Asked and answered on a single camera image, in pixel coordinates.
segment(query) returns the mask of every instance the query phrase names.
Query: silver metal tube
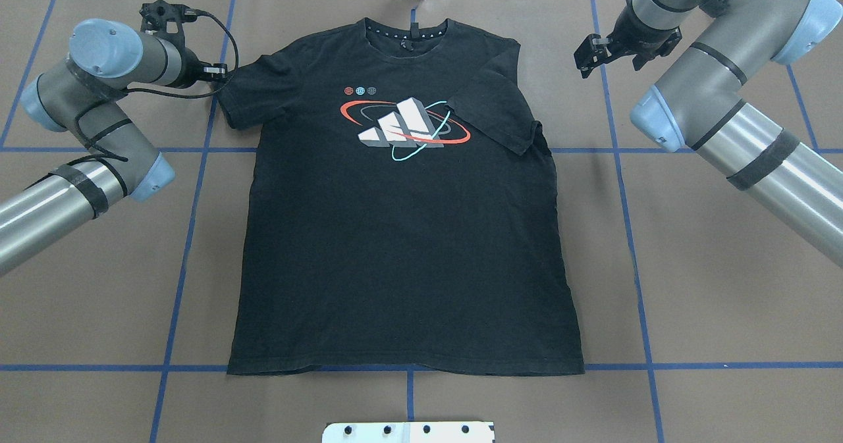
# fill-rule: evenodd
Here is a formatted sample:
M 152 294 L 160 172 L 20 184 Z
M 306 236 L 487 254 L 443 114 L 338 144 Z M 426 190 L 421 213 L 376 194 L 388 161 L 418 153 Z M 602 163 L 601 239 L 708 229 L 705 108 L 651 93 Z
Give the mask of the silver metal tube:
M 800 144 L 747 190 L 812 246 L 843 267 L 843 173 Z
M 97 162 L 75 166 L 105 193 L 109 205 L 123 197 L 120 183 Z M 0 276 L 94 217 L 88 200 L 63 177 L 50 176 L 0 203 Z
M 697 152 L 731 177 L 764 155 L 782 131 L 746 104 Z M 843 267 L 843 172 L 799 143 L 779 167 L 746 192 Z

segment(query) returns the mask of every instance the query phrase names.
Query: blue tape line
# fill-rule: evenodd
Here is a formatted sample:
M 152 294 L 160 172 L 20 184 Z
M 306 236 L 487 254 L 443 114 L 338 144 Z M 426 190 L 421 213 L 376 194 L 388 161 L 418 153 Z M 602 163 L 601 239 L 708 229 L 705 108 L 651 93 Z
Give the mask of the blue tape line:
M 150 430 L 150 443 L 155 443 L 157 440 L 157 429 L 161 424 L 161 408 L 163 407 L 163 395 L 167 389 L 167 377 L 169 372 L 165 366 L 165 370 L 161 372 L 161 380 L 159 381 L 159 395 L 155 401 L 155 413 L 153 414 L 153 426 Z
M 0 364 L 3 372 L 161 372 L 162 365 Z
M 586 371 L 646 371 L 647 364 L 587 364 Z
M 229 1 L 229 19 L 226 20 L 226 29 L 231 31 L 231 20 L 234 18 L 234 5 L 237 0 Z M 223 47 L 220 50 L 220 63 L 225 61 L 226 50 L 229 46 L 228 36 L 223 38 Z M 167 347 L 165 356 L 163 357 L 163 365 L 165 368 L 161 372 L 161 383 L 159 385 L 159 395 L 155 402 L 155 413 L 153 414 L 153 426 L 150 430 L 150 443 L 155 443 L 157 438 L 157 429 L 161 422 L 161 411 L 163 409 L 163 398 L 167 389 L 167 375 L 169 373 L 169 364 L 173 356 L 173 344 L 175 341 L 175 329 L 178 326 L 178 312 L 181 309 L 181 297 L 184 293 L 184 279 L 187 277 L 187 260 L 190 256 L 190 248 L 193 245 L 193 233 L 196 229 L 196 210 L 199 208 L 199 197 L 202 193 L 202 185 L 205 182 L 205 167 L 208 160 L 208 149 L 211 146 L 211 133 L 213 133 L 213 121 L 217 115 L 217 98 L 211 100 L 211 113 L 208 115 L 207 128 L 205 128 L 205 142 L 202 144 L 202 160 L 199 164 L 199 176 L 196 179 L 196 191 L 193 194 L 193 204 L 190 207 L 190 222 L 187 226 L 187 237 L 184 240 L 184 253 L 181 257 L 181 270 L 178 272 L 178 286 L 175 290 L 175 302 L 173 304 L 173 314 L 171 322 L 169 323 L 169 335 L 167 336 Z
M 843 361 L 686 362 L 653 364 L 656 371 L 719 371 L 729 369 L 843 369 Z
M 255 153 L 258 149 L 256 147 L 162 147 L 159 150 L 165 153 L 202 153 L 207 150 L 210 154 L 244 154 Z
M 594 21 L 594 30 L 596 33 L 600 32 L 600 23 L 598 21 L 597 0 L 591 0 L 591 14 Z M 656 424 L 656 437 L 659 443 L 665 443 L 665 431 L 662 426 L 662 412 L 659 406 L 659 389 L 656 387 L 656 373 L 653 370 L 653 352 L 650 349 L 650 335 L 647 331 L 647 314 L 644 310 L 644 293 L 641 292 L 641 276 L 638 273 L 638 255 L 635 249 L 635 239 L 632 236 L 632 220 L 630 220 L 629 203 L 626 199 L 626 185 L 624 185 L 623 170 L 620 164 L 620 152 L 618 151 L 618 136 L 614 127 L 614 110 L 612 109 L 612 99 L 609 95 L 609 79 L 606 76 L 606 66 L 600 65 L 600 76 L 603 79 L 603 98 L 606 103 L 606 116 L 609 119 L 609 133 L 612 137 L 612 149 L 614 152 L 614 167 L 618 177 L 618 187 L 620 188 L 620 206 L 624 213 L 624 226 L 626 227 L 626 242 L 629 246 L 630 254 L 632 254 L 632 269 L 635 273 L 635 288 L 638 294 L 638 320 L 641 323 L 641 337 L 644 341 L 644 357 L 647 360 L 647 377 L 650 380 L 650 398 L 653 402 L 653 418 Z
M 693 154 L 696 153 L 692 149 L 678 149 L 675 152 L 668 152 L 665 149 L 647 149 L 647 148 L 601 148 L 601 147 L 561 147 L 552 148 L 551 152 L 555 154 L 613 154 L 618 152 L 621 154 Z
M 189 364 L 169 366 L 170 372 L 225 372 L 228 369 L 228 365 Z
M 40 47 L 41 45 L 41 39 L 44 38 L 44 32 L 46 31 L 47 23 L 50 21 L 50 15 L 52 15 L 52 9 L 54 7 L 55 0 L 50 0 L 50 5 L 47 6 L 47 11 L 44 14 L 44 20 L 41 22 L 41 28 L 38 31 L 38 38 L 36 38 L 36 44 L 32 46 L 32 51 L 30 52 L 30 59 L 26 62 L 24 75 L 20 78 L 18 92 L 14 95 L 14 100 L 12 101 L 12 109 L 9 111 L 9 115 L 6 117 L 6 125 L 3 127 L 3 133 L 0 134 L 0 147 L 3 147 L 3 144 L 6 143 L 6 137 L 9 137 L 9 130 L 12 128 L 12 121 L 14 120 L 14 112 L 18 109 L 18 102 L 20 102 L 20 96 L 21 94 L 23 94 L 24 87 L 26 87 L 26 81 L 30 77 L 32 63 L 36 61 L 38 47 Z
M 21 152 L 21 153 L 87 153 L 88 150 L 82 147 L 3 147 L 0 152 Z
M 204 147 L 161 147 L 160 151 L 164 153 L 202 153 L 205 151 Z M 210 154 L 253 154 L 258 149 L 256 147 L 209 147 L 207 152 Z M 0 152 L 19 152 L 19 153 L 86 153 L 88 150 L 82 147 L 3 147 Z
M 413 397 L 413 371 L 407 371 L 407 421 L 416 420 L 416 403 Z
M 770 361 L 770 362 L 663 362 L 663 363 L 592 363 L 586 371 L 729 371 L 741 369 L 843 369 L 843 361 Z M 226 365 L 145 365 L 145 364 L 0 364 L 0 372 L 226 372 Z M 437 372 L 419 365 L 344 365 L 314 372 Z
M 819 145 L 817 144 L 817 137 L 813 134 L 813 126 L 811 126 L 811 119 L 807 116 L 807 109 L 805 108 L 805 101 L 802 98 L 802 92 L 799 90 L 799 84 L 796 82 L 796 75 L 793 74 L 793 68 L 791 65 L 788 65 L 788 76 L 791 79 L 791 85 L 793 85 L 793 92 L 796 93 L 796 101 L 799 104 L 799 110 L 802 111 L 802 119 L 805 121 L 805 128 L 807 128 L 807 136 L 811 139 L 811 146 L 814 150 L 819 149 Z

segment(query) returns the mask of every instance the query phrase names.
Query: black t-shirt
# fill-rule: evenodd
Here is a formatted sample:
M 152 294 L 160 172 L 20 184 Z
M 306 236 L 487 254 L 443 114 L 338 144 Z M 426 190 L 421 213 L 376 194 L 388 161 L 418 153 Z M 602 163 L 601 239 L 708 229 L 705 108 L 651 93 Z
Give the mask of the black t-shirt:
M 229 374 L 425 365 L 584 371 L 557 174 L 517 86 L 517 41 L 363 19 L 236 70 L 263 125 Z

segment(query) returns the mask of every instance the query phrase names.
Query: black cable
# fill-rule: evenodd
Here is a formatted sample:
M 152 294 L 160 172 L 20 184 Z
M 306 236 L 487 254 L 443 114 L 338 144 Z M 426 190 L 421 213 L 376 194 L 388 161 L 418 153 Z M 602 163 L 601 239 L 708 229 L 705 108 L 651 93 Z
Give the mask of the black cable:
M 153 90 L 153 89 L 147 89 L 147 88 L 126 89 L 126 90 L 123 90 L 124 93 L 130 94 L 132 92 L 148 92 L 150 94 L 164 95 L 166 97 L 177 97 L 179 99 L 201 99 L 203 97 L 210 97 L 212 95 L 215 95 L 215 94 L 219 93 L 221 90 L 223 90 L 223 88 L 225 88 L 225 86 L 229 85 L 232 78 L 234 78 L 234 74 L 235 74 L 234 71 L 236 71 L 237 68 L 240 68 L 240 50 L 238 50 L 238 48 L 237 48 L 237 41 L 234 40 L 234 36 L 231 35 L 231 32 L 229 32 L 229 29 L 226 28 L 225 24 L 222 23 L 222 21 L 220 21 L 219 19 L 217 19 L 217 17 L 214 16 L 214 14 L 211 14 L 210 12 L 199 11 L 199 9 L 196 9 L 196 14 L 199 15 L 200 17 L 208 17 L 211 20 L 214 20 L 217 23 L 217 25 L 222 27 L 226 36 L 228 36 L 229 40 L 231 40 L 231 46 L 234 48 L 234 70 L 231 73 L 229 73 L 229 77 L 228 77 L 228 79 L 225 80 L 223 85 L 219 86 L 219 88 L 214 89 L 211 92 L 207 92 L 205 94 L 198 94 L 198 95 L 173 94 L 171 92 L 164 92 L 163 90 Z
M 90 149 L 95 149 L 95 150 L 99 150 L 100 152 L 102 152 L 103 155 L 97 155 L 97 156 L 99 156 L 101 158 L 111 158 L 111 159 L 114 159 L 114 160 L 117 160 L 117 161 L 129 161 L 129 159 L 127 159 L 126 157 L 117 155 L 114 152 L 112 152 L 111 150 L 105 149 L 105 148 L 97 145 L 97 142 L 99 142 L 99 140 L 97 142 L 94 142 L 93 140 L 90 139 L 90 137 L 88 137 L 88 135 L 86 135 L 82 131 L 82 128 L 79 127 L 79 119 L 81 119 L 82 117 L 85 116 L 85 114 L 90 113 L 91 111 L 93 111 L 97 107 L 100 107 L 103 104 L 108 104 L 109 102 L 111 102 L 111 100 L 108 100 L 108 99 L 105 99 L 103 101 L 94 102 L 94 104 L 89 106 L 87 109 L 84 109 L 84 110 L 82 110 L 81 113 L 76 114 L 76 116 L 73 117 L 73 127 L 75 127 L 76 132 L 79 133 L 79 137 L 82 138 L 82 143 L 84 143 L 85 145 L 90 145 L 90 147 L 88 147 Z

